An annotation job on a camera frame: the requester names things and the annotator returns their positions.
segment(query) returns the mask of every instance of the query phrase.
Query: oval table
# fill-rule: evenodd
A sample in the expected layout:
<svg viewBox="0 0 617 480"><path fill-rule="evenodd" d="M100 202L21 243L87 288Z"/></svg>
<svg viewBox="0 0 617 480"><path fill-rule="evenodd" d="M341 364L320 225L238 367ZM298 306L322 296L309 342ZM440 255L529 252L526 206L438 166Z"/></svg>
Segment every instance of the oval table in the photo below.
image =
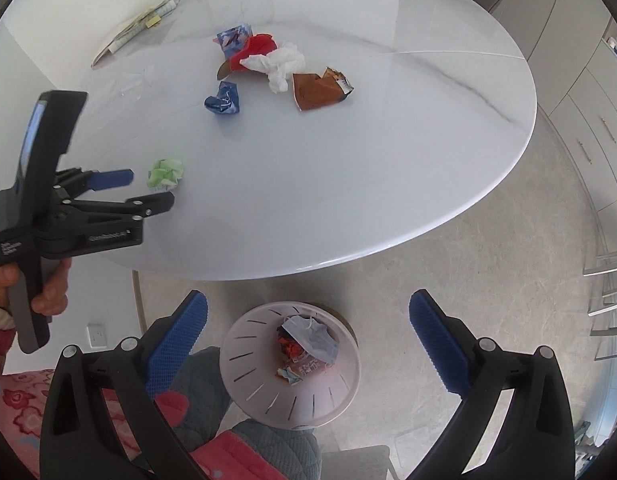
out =
<svg viewBox="0 0 617 480"><path fill-rule="evenodd" d="M238 23L295 43L306 71L343 72L345 101L301 112L292 91L233 74L241 111L216 116ZM535 123L528 64L471 0L181 0L84 81L90 100L66 163L131 168L145 194L155 160L186 172L173 210L141 246L106 256L138 270L238 280L319 269L405 242L466 210L512 170Z"/></svg>

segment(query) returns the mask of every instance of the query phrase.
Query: cabinet handle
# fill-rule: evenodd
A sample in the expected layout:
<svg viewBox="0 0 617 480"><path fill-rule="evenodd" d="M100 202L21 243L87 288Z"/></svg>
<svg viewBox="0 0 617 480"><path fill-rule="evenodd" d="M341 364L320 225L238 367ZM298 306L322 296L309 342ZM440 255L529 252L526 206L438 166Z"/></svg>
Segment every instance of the cabinet handle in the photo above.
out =
<svg viewBox="0 0 617 480"><path fill-rule="evenodd" d="M604 124L604 127L606 128L606 131L608 132L608 135L613 140L613 142L616 144L617 141L615 140L615 137L613 137L613 132L610 131L610 128L608 127L608 123L606 122L606 120L603 117L600 117L600 119L601 119L602 124Z"/></svg>
<svg viewBox="0 0 617 480"><path fill-rule="evenodd" d="M592 159L588 156L588 153L586 153L586 148L581 143L581 140L578 140L577 143L581 146L581 150L584 152L584 156L586 157L586 160L589 162L589 164L592 164Z"/></svg>

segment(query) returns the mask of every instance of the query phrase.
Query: blue wrapper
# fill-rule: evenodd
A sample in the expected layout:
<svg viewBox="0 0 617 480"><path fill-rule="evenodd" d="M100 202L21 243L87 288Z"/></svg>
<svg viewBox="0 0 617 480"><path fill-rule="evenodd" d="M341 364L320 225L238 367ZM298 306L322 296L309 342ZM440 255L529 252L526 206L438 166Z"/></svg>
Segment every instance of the blue wrapper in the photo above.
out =
<svg viewBox="0 0 617 480"><path fill-rule="evenodd" d="M239 95L237 94L237 85L228 81L222 81L217 97L207 97L204 101L204 106L214 114L238 114Z"/></svg>
<svg viewBox="0 0 617 480"><path fill-rule="evenodd" d="M251 26L248 23L242 23L237 27L229 28L218 34L218 42L224 52L224 57L230 59L237 52L244 49L246 40L253 35Z"/></svg>

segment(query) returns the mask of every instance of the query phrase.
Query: wall socket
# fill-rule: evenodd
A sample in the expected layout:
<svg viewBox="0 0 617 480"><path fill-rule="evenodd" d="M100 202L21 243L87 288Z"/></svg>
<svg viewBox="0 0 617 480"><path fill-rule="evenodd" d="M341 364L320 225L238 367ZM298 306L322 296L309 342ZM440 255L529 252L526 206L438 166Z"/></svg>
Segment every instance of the wall socket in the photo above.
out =
<svg viewBox="0 0 617 480"><path fill-rule="evenodd" d="M106 348L106 327L100 324L89 324L86 326L88 340L91 348Z"/></svg>

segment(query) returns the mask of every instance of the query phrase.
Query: white cuff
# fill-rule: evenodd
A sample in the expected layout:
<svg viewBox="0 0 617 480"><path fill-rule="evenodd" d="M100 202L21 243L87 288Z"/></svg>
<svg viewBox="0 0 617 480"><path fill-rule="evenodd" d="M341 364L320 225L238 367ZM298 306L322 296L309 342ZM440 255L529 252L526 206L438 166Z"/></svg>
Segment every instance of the white cuff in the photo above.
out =
<svg viewBox="0 0 617 480"><path fill-rule="evenodd" d="M7 311L0 308L0 330L12 330L13 328L15 328L13 318Z"/></svg>

